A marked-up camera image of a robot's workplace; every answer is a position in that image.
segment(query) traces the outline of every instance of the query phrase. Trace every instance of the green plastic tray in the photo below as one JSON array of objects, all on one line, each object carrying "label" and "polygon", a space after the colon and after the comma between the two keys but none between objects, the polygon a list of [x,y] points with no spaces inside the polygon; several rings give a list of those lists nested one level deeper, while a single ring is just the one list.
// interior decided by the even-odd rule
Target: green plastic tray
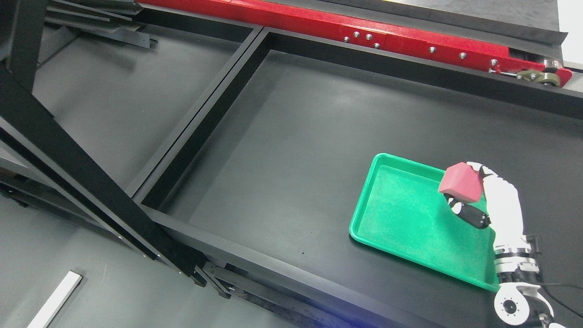
[{"label": "green plastic tray", "polygon": [[[437,191],[444,171],[380,153],[350,223],[355,240],[489,291],[498,291],[494,231],[453,214]],[[485,211],[482,198],[474,206]]]}]

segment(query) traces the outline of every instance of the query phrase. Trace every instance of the white robotic hand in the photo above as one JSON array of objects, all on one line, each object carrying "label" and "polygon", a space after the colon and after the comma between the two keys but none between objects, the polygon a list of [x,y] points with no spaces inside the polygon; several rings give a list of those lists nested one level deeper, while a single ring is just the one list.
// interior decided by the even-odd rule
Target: white robotic hand
[{"label": "white robotic hand", "polygon": [[500,290],[494,299],[496,314],[509,326],[565,328],[554,322],[554,312],[539,293],[539,267],[526,241],[518,191],[486,166],[467,162],[482,177],[490,227],[494,238],[494,265]]},{"label": "white robotic hand", "polygon": [[523,235],[522,210],[514,185],[482,164],[475,162],[467,164],[483,177],[490,227],[496,233],[494,250],[502,247],[530,250],[531,246]]}]

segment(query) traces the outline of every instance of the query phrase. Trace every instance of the gray floor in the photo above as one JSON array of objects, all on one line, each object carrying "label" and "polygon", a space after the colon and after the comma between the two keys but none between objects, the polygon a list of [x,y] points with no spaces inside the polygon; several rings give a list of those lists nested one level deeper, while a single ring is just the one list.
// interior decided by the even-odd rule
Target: gray floor
[{"label": "gray floor", "polygon": [[69,270],[84,278],[50,327],[295,327],[94,232],[0,197],[0,327],[26,327]]}]

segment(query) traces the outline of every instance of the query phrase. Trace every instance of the black cable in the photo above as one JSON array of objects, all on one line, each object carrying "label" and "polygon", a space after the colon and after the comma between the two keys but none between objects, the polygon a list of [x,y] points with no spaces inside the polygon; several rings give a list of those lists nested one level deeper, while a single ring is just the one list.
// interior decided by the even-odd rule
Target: black cable
[{"label": "black cable", "polygon": [[[570,308],[567,304],[559,301],[558,298],[556,298],[555,296],[553,296],[553,294],[549,293],[549,290],[546,288],[547,286],[563,286],[563,285],[567,285],[567,284],[545,284],[545,283],[539,283],[539,285],[541,285],[543,287],[543,290],[545,291],[545,293],[555,302],[557,302],[559,305],[561,305],[562,307],[566,308],[567,310],[571,311],[572,313],[580,316],[581,318],[583,318],[583,313],[579,313],[576,310]],[[576,286],[576,285],[570,285],[569,287],[575,287],[575,288],[581,288],[580,286]]]},{"label": "black cable", "polygon": [[575,309],[571,308],[570,306],[568,306],[567,304],[563,303],[562,301],[560,301],[558,298],[556,298],[553,294],[551,294],[547,288],[547,286],[564,286],[564,287],[573,287],[573,288],[579,288],[579,289],[583,289],[583,287],[579,286],[579,285],[574,285],[574,284],[563,284],[562,282],[542,282],[543,280],[543,271],[542,271],[542,264],[540,262],[540,254],[541,252],[538,251],[539,250],[539,240],[537,237],[532,236],[532,238],[527,237],[527,241],[533,246],[533,249],[537,250],[535,252],[535,260],[538,262],[539,265],[539,277],[541,282],[537,282],[537,285],[540,285],[543,290],[545,291],[545,293],[555,302],[557,302],[557,304],[559,304],[560,306],[566,308],[567,310],[571,311],[572,313],[576,314],[577,316],[583,318],[583,313],[577,312]]},{"label": "black cable", "polygon": [[541,285],[541,286],[562,286],[562,287],[573,287],[573,288],[583,289],[583,286],[573,285],[573,284],[563,284],[562,282],[538,282],[537,285]]}]

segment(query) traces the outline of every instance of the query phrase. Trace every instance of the red cube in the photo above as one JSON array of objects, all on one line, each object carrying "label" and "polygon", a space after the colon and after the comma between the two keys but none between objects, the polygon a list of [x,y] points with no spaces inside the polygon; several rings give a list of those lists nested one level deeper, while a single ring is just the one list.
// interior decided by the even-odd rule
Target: red cube
[{"label": "red cube", "polygon": [[482,178],[466,163],[457,163],[445,170],[439,185],[439,192],[450,194],[464,203],[475,203],[480,200],[484,187]]}]

